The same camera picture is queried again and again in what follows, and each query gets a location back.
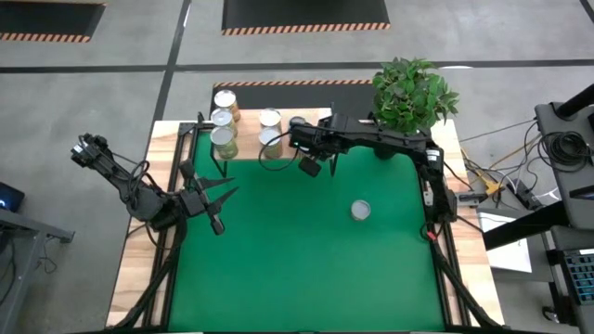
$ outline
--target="plant pot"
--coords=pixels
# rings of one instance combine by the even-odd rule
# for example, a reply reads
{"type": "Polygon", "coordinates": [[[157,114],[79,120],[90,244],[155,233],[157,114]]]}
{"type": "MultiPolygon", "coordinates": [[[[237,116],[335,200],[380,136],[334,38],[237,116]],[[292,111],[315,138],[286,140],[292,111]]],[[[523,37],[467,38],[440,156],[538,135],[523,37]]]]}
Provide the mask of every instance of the plant pot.
{"type": "Polygon", "coordinates": [[[385,148],[374,148],[373,153],[375,153],[375,156],[378,157],[380,160],[391,159],[396,154],[395,151],[385,148]]]}

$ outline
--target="wooden table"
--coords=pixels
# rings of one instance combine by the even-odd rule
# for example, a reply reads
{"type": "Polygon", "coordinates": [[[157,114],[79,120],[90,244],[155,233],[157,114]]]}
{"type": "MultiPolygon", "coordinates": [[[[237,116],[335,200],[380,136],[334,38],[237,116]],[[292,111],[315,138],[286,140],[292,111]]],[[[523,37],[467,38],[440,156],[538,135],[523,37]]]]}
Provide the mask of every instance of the wooden table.
{"type": "MultiPolygon", "coordinates": [[[[155,122],[148,145],[147,160],[150,161],[150,173],[163,188],[167,187],[169,181],[179,123],[178,121],[155,122]]],[[[447,164],[458,176],[467,180],[454,122],[448,121],[446,124],[439,122],[432,128],[432,133],[434,141],[444,149],[447,164]]],[[[182,157],[188,154],[187,147],[188,143],[185,143],[182,157]]],[[[455,192],[468,191],[468,188],[447,169],[445,169],[445,175],[450,189],[455,192]]],[[[458,214],[478,225],[478,218],[474,209],[458,208],[458,214]]],[[[132,219],[130,230],[139,225],[141,223],[132,219]]],[[[503,324],[503,315],[481,234],[462,223],[452,224],[452,233],[464,284],[491,318],[499,324],[503,324]]],[[[148,285],[154,255],[155,247],[149,241],[144,228],[135,232],[126,240],[120,271],[111,300],[107,326],[115,325],[123,319],[148,285]]],[[[446,289],[453,323],[460,324],[456,293],[447,281],[446,289]]],[[[160,320],[163,294],[164,284],[161,284],[156,296],[153,313],[153,323],[155,324],[160,320]]]]}

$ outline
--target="yellow and black striped tape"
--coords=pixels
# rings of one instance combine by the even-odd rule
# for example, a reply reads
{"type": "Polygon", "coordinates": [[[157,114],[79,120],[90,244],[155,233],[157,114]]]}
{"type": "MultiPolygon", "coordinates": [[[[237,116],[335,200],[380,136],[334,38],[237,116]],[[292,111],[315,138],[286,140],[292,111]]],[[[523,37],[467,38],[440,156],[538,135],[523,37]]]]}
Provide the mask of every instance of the yellow and black striped tape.
{"type": "Polygon", "coordinates": [[[250,35],[264,33],[292,33],[292,32],[350,32],[367,30],[387,30],[390,23],[344,23],[344,24],[306,24],[277,27],[250,27],[223,29],[224,36],[250,35]]]}
{"type": "Polygon", "coordinates": [[[0,41],[88,43],[90,40],[91,37],[83,35],[0,32],[0,41]]]}
{"type": "Polygon", "coordinates": [[[214,87],[267,86],[267,85],[307,85],[307,84],[371,84],[371,80],[288,80],[270,82],[232,82],[215,83],[214,87]]]}

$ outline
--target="black metal frame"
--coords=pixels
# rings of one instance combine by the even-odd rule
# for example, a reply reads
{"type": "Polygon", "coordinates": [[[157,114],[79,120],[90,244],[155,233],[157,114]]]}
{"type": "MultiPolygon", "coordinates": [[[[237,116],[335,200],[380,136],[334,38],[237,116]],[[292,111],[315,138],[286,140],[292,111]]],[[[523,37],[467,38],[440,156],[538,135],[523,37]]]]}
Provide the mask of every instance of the black metal frame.
{"type": "MultiPolygon", "coordinates": [[[[178,133],[177,133],[177,142],[175,144],[174,161],[173,161],[171,175],[170,175],[170,179],[169,179],[169,185],[168,185],[168,190],[170,190],[170,191],[173,191],[175,184],[177,182],[177,175],[178,175],[177,170],[178,170],[179,163],[180,163],[181,152],[182,152],[185,140],[187,139],[187,136],[191,135],[188,159],[191,159],[192,161],[194,161],[196,159],[196,150],[197,150],[197,143],[199,140],[200,130],[213,129],[212,124],[203,123],[203,121],[204,121],[204,118],[201,115],[199,115],[198,122],[196,122],[196,123],[184,122],[184,123],[180,123],[180,125],[179,125],[179,129],[178,129],[178,133]]],[[[216,163],[216,159],[213,157],[213,147],[211,147],[210,154],[211,154],[211,158],[216,163]]],[[[220,166],[217,164],[217,168],[219,169],[219,172],[225,173],[225,175],[226,175],[226,162],[225,162],[224,166],[225,166],[224,168],[219,168],[220,166]]],[[[330,169],[331,170],[336,169],[336,159],[330,161],[330,169]]],[[[176,230],[175,235],[174,235],[174,243],[176,243],[177,238],[180,237],[178,230],[176,230]]],[[[443,236],[444,236],[445,246],[447,249],[448,261],[452,264],[454,271],[458,275],[460,275],[460,270],[459,270],[459,265],[458,265],[458,256],[456,254],[456,247],[454,244],[454,239],[453,239],[452,230],[451,230],[450,225],[444,226],[443,236]]],[[[161,262],[162,262],[162,256],[163,256],[162,248],[165,247],[166,237],[167,237],[166,232],[160,233],[159,240],[158,240],[158,245],[160,246],[160,248],[157,250],[157,253],[155,255],[155,261],[153,262],[151,278],[153,276],[155,276],[156,273],[161,268],[161,262]]],[[[432,248],[432,257],[434,259],[435,259],[435,256],[436,256],[435,251],[432,248]]],[[[169,327],[169,321],[170,321],[171,306],[173,303],[174,284],[175,284],[178,262],[179,262],[179,251],[176,251],[173,254],[173,258],[171,259],[171,263],[170,263],[171,268],[169,270],[168,277],[166,277],[167,282],[166,282],[166,289],[165,289],[164,301],[163,301],[163,307],[162,307],[162,313],[161,313],[161,321],[158,325],[152,325],[152,314],[154,311],[154,299],[152,299],[145,310],[145,313],[144,313],[145,318],[142,322],[141,327],[139,327],[139,328],[105,328],[100,331],[85,332],[85,333],[86,334],[91,334],[91,333],[119,334],[119,333],[167,332],[168,327],[169,327]]],[[[476,333],[476,334],[483,334],[483,333],[484,334],[490,334],[490,333],[493,333],[493,334],[537,334],[536,332],[520,331],[520,330],[507,329],[507,328],[472,327],[468,308],[466,307],[463,300],[459,296],[458,296],[458,307],[459,307],[462,325],[461,326],[454,325],[453,321],[452,321],[452,313],[451,313],[451,309],[449,306],[449,300],[447,298],[446,281],[444,278],[444,274],[439,269],[439,267],[437,266],[436,263],[433,264],[433,270],[435,272],[436,285],[437,285],[438,294],[439,294],[440,306],[442,309],[442,316],[444,318],[444,323],[445,323],[445,332],[472,333],[472,334],[474,334],[474,333],[476,333]]],[[[280,333],[289,334],[290,332],[279,332],[278,334],[280,334],[280,333]]],[[[366,332],[353,332],[350,334],[363,334],[363,333],[366,333],[366,332]]],[[[410,333],[410,331],[390,331],[390,332],[384,332],[383,334],[397,334],[397,333],[410,333]]],[[[204,334],[230,334],[230,333],[204,332],[204,334]]],[[[266,333],[238,332],[238,334],[275,334],[275,333],[271,333],[271,332],[266,332],[266,333]]]]}

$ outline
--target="power strip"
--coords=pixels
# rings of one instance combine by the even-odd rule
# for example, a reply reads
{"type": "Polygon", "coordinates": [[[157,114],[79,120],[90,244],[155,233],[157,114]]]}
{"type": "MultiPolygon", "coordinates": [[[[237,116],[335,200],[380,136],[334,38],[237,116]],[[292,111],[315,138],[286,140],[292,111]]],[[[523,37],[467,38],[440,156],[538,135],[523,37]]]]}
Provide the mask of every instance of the power strip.
{"type": "Polygon", "coordinates": [[[536,211],[544,207],[540,200],[535,198],[532,191],[530,191],[530,189],[528,189],[528,187],[522,181],[518,182],[517,194],[513,192],[513,187],[510,184],[507,184],[507,188],[516,197],[516,199],[520,201],[520,203],[524,206],[524,208],[526,208],[526,210],[536,211]]]}

